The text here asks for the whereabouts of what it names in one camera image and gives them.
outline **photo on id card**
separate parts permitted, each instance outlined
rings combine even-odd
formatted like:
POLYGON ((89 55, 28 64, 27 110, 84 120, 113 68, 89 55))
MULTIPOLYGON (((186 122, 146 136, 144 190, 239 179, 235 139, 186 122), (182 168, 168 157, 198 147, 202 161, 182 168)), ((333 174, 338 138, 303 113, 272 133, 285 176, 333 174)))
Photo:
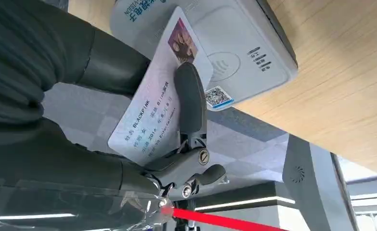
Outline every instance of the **photo on id card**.
POLYGON ((198 48, 181 18, 177 21, 168 43, 179 64, 194 62, 198 48))

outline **id card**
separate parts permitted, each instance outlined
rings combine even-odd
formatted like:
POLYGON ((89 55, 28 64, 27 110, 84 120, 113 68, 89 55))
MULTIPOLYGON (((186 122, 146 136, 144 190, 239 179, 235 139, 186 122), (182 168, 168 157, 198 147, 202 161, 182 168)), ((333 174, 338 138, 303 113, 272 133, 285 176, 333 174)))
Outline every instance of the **id card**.
POLYGON ((180 103, 174 73, 184 62, 197 68, 206 89, 213 67, 182 9, 177 7, 139 88, 109 138, 110 148, 144 166, 179 147, 180 103))

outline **white card reader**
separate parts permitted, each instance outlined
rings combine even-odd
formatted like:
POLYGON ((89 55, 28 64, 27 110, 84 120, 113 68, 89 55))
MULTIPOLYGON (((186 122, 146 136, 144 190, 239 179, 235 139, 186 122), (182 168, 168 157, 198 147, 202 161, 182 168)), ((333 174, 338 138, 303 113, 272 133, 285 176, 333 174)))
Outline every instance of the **white card reader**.
POLYGON ((209 110, 231 107, 296 77, 295 53, 266 0, 118 0, 112 33, 152 59, 176 6, 214 67, 206 91, 209 110))

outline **screw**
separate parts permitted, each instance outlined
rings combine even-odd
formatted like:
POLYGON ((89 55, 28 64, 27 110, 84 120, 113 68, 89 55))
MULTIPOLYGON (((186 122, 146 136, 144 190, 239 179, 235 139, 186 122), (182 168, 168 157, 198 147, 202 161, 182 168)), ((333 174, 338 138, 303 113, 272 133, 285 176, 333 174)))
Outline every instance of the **screw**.
POLYGON ((188 198, 191 195, 191 186, 190 185, 185 185, 184 188, 182 189, 182 196, 183 198, 188 198))
POLYGON ((158 203, 158 206, 159 207, 163 207, 163 206, 165 206, 167 204, 167 200, 166 199, 163 199, 163 200, 161 200, 159 203, 158 203))
POLYGON ((198 161, 201 165, 208 164, 209 161, 209 153, 206 149, 200 151, 200 154, 198 156, 198 161))

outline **red laser beam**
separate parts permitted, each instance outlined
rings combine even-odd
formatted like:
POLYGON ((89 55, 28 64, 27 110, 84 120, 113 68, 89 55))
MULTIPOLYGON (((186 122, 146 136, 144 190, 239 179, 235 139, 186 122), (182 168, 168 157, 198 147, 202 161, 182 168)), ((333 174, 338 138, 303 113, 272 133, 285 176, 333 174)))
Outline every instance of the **red laser beam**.
POLYGON ((202 223, 207 223, 210 225, 217 225, 241 231, 285 231, 283 229, 278 229, 275 227, 261 225, 249 221, 225 218, 216 215, 198 213, 178 208, 174 209, 173 216, 181 219, 194 220, 202 223))

